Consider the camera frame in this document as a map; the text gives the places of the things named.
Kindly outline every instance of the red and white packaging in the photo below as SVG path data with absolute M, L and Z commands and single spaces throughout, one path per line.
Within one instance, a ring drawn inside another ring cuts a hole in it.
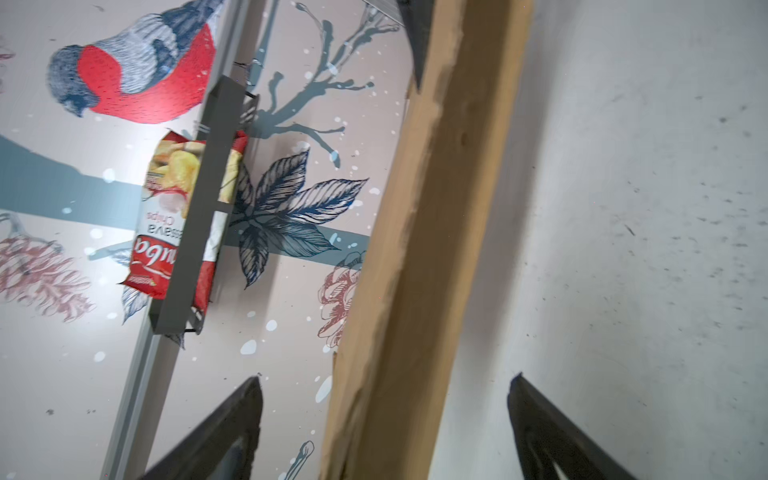
M 227 159 L 219 201 L 229 204 L 233 201 L 237 172 L 247 142 L 245 133 L 237 132 Z M 130 273 L 123 285 L 155 299 L 165 298 L 204 151 L 205 142 L 189 141 L 174 132 L 168 132 L 155 149 L 144 178 Z M 226 226 L 227 215 L 214 212 L 192 305 L 203 315 L 208 307 Z

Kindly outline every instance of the chips bag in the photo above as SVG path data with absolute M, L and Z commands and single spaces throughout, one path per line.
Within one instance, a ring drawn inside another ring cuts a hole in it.
M 219 201 L 232 203 L 237 171 L 247 142 L 245 133 L 237 132 L 227 159 Z M 165 298 L 204 151 L 205 142 L 188 141 L 174 132 L 168 132 L 155 149 L 144 178 L 136 240 L 131 252 L 131 271 L 123 285 L 152 298 Z M 208 306 L 226 225 L 227 214 L 214 212 L 192 306 L 202 315 Z

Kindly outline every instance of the printed backdrop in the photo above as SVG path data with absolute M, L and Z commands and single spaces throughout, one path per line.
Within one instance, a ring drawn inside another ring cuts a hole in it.
M 395 151 L 405 33 L 360 0 L 271 0 L 261 95 L 205 330 L 187 336 L 151 462 L 248 376 L 257 478 L 316 478 L 343 341 Z M 221 0 L 0 7 L 0 474 L 95 477 L 145 298 L 124 290 L 147 162 L 194 133 Z

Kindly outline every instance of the gray wall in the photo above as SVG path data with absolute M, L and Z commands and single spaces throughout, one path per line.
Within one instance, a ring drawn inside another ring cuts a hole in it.
M 638 478 L 768 468 L 768 4 L 537 2 L 432 475 L 523 372 Z

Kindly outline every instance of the black pointed object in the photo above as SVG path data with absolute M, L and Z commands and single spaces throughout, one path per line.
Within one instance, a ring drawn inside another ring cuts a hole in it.
M 432 8 L 435 2 L 434 0 L 397 0 L 397 5 L 400 7 L 402 24 L 406 27 L 411 44 L 416 87 L 421 89 L 429 47 L 429 32 L 432 29 Z
M 629 472 L 552 405 L 522 373 L 512 379 L 509 419 L 525 480 L 635 480 Z

